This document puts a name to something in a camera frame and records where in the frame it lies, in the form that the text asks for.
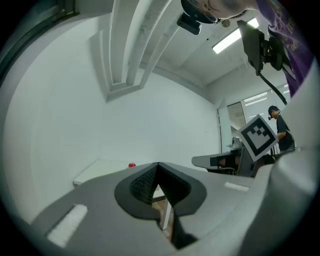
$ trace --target person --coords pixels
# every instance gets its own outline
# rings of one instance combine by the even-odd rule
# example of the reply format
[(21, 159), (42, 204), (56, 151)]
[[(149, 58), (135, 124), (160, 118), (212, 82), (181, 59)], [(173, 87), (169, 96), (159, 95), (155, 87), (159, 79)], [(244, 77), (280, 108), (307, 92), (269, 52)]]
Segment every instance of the person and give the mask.
[(276, 106), (270, 106), (268, 109), (269, 119), (276, 119), (277, 138), (280, 152), (292, 151), (295, 149), (295, 141), (290, 133), (288, 126)]
[(298, 91), (312, 65), (314, 55), (294, 19), (285, 9), (288, 0), (181, 0), (184, 11), (198, 21), (216, 23), (219, 19), (239, 17), (245, 10), (255, 10), (269, 23), (270, 36), (279, 38), (290, 66), (282, 70), (285, 74), (290, 96)]

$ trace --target ceiling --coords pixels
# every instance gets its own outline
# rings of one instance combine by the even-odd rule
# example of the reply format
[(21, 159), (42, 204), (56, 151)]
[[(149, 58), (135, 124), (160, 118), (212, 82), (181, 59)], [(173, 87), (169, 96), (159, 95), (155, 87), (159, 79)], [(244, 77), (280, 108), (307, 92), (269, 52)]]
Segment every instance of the ceiling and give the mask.
[[(172, 0), (160, 18), (142, 61), (148, 62), (160, 37), (166, 28), (183, 12), (180, 0)], [(259, 29), (268, 34), (268, 23), (257, 11), (249, 10), (241, 20), (249, 21), (256, 17)], [(169, 73), (180, 76), (198, 87), (205, 87), (216, 79), (247, 64), (242, 41), (238, 40), (221, 53), (216, 54), (212, 46), (237, 28), (237, 19), (231, 19), (228, 28), (221, 24), (202, 24), (199, 35), (194, 35), (183, 28), (179, 28), (160, 57), (157, 67)]]

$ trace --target gray panel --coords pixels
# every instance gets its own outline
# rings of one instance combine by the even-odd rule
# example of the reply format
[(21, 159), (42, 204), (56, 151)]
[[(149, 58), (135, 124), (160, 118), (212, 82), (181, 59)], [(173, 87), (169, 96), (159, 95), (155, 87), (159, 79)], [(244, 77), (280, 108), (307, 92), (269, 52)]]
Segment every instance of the gray panel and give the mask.
[(197, 167), (202, 167), (202, 168), (209, 169), (209, 170), (210, 169), (216, 170), (218, 167), (210, 165), (210, 158), (230, 156), (232, 154), (233, 154), (232, 152), (227, 152), (227, 153), (221, 153), (221, 154), (194, 156), (191, 159), (191, 163)]
[(88, 213), (66, 245), (66, 250), (84, 255), (166, 255), (175, 251), (153, 220), (130, 216), (115, 200), (115, 187), (125, 177), (141, 171), (144, 164), (91, 179), (47, 207), (32, 223), (45, 235), (73, 204), (88, 207)]
[(180, 218), (184, 231), (197, 238), (202, 238), (210, 233), (230, 215), (247, 195), (247, 192), (226, 187), (225, 183), (250, 187), (254, 181), (250, 177), (204, 172), (173, 163), (166, 164), (196, 178), (206, 188), (206, 199), (196, 213)]
[(319, 151), (283, 155), (273, 166), (268, 193), (243, 241), (241, 255), (267, 255), (284, 241), (304, 217), (319, 178)]
[[(271, 168), (272, 165), (263, 166), (257, 173), (243, 200), (229, 212), (228, 216), (226, 216), (219, 225), (216, 225), (208, 235), (188, 247), (179, 250), (175, 253), (175, 256), (238, 255), (245, 234), (265, 196)], [(207, 219), (206, 224), (211, 226), (211, 220), (208, 221)]]

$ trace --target purple fabric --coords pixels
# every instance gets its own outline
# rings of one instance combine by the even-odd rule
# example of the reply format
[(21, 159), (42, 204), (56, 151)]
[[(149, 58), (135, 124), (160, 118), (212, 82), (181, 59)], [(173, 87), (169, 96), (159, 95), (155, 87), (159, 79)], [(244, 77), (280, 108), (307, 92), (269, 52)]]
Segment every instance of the purple fabric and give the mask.
[(269, 23), (272, 35), (278, 35), (287, 49), (293, 79), (284, 71), (291, 97), (297, 92), (311, 67), (314, 55), (294, 20), (278, 0), (256, 0), (260, 13)]

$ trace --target ceiling beam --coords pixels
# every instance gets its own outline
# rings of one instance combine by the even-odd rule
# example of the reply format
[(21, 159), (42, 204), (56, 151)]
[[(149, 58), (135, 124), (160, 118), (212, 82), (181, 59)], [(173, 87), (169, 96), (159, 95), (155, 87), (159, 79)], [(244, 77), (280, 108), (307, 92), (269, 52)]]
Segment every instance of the ceiling beam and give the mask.
[(111, 29), (111, 72), (113, 83), (127, 77), (129, 57), (151, 0), (115, 0)]
[(126, 83), (128, 86), (134, 85), (139, 65), (146, 50), (147, 44), (150, 40), (150, 37), (170, 2), (171, 0), (152, 1), (141, 24), (140, 32), (135, 41), (134, 48), (131, 51), (130, 64), (126, 78)]
[(178, 31), (179, 26), (177, 25), (176, 20), (173, 21), (173, 23), (168, 27), (168, 29), (165, 31), (165, 33), (162, 35), (160, 38), (159, 42), (157, 43), (156, 47), (154, 48), (154, 51), (149, 59), (149, 62), (144, 70), (141, 82), (140, 82), (140, 87), (141, 89), (145, 87), (149, 76), (151, 75), (152, 71), (154, 70), (156, 64), (158, 63), (162, 53), (166, 49), (167, 45), (171, 41), (171, 39), (174, 37), (176, 32)]

